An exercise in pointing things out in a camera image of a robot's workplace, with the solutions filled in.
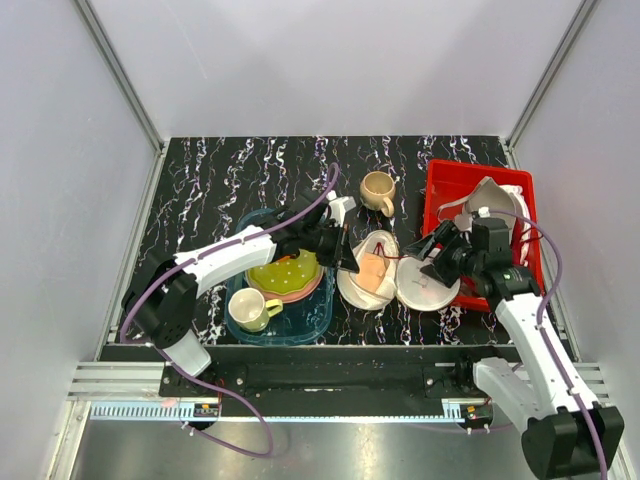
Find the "peach bra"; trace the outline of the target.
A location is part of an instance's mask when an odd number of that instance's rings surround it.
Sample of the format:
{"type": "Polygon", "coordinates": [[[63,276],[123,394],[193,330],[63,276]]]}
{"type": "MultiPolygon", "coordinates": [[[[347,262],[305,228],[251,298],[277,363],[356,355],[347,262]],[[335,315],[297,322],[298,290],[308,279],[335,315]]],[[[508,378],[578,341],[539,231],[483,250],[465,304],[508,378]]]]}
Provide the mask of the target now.
{"type": "Polygon", "coordinates": [[[376,293],[386,277],[389,261],[373,253],[364,253],[359,264],[360,272],[355,283],[369,293],[376,293]]]}

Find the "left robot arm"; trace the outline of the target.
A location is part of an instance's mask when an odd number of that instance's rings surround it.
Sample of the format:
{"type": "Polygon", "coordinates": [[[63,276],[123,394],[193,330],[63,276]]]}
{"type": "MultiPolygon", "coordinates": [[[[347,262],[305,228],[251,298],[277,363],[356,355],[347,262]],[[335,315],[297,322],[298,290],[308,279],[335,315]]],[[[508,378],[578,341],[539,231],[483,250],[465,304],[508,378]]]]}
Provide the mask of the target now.
{"type": "Polygon", "coordinates": [[[191,328],[198,298],[237,274],[306,252],[322,267],[357,272],[345,221],[355,207],[351,196],[312,202],[299,212],[280,207],[211,246],[151,258],[122,299],[126,317],[121,340],[135,324],[145,340],[182,371],[181,384],[190,393],[208,394],[216,372],[191,328]]]}

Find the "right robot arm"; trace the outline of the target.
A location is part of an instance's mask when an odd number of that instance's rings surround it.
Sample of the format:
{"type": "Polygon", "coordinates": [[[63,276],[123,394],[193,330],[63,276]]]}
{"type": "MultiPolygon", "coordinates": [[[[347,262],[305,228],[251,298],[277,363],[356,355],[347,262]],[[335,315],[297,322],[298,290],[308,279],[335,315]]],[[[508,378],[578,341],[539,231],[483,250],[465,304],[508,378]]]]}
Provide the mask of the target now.
{"type": "Polygon", "coordinates": [[[469,234],[442,221],[403,249],[421,271],[451,287],[470,278],[508,332],[529,379],[500,357],[467,360],[454,371],[466,396],[486,393],[518,430],[521,448],[538,479],[590,473],[607,478],[624,431],[615,406],[603,405],[577,372],[547,315],[549,294],[533,273],[513,260],[505,212],[476,217],[469,234]]]}

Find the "red bra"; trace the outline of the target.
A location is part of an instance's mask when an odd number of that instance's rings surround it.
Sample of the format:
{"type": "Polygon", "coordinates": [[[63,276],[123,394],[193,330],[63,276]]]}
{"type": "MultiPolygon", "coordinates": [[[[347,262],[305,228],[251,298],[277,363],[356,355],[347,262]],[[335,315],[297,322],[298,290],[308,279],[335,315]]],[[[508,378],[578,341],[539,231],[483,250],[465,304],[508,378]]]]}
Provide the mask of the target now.
{"type": "Polygon", "coordinates": [[[373,254],[386,260],[400,261],[403,259],[410,259],[416,262],[418,265],[425,265],[428,262],[433,261],[433,259],[439,253],[440,248],[440,245],[435,245],[431,249],[427,249],[426,247],[407,247],[403,250],[402,253],[392,255],[385,250],[385,247],[381,242],[378,242],[373,249],[373,254]]]}

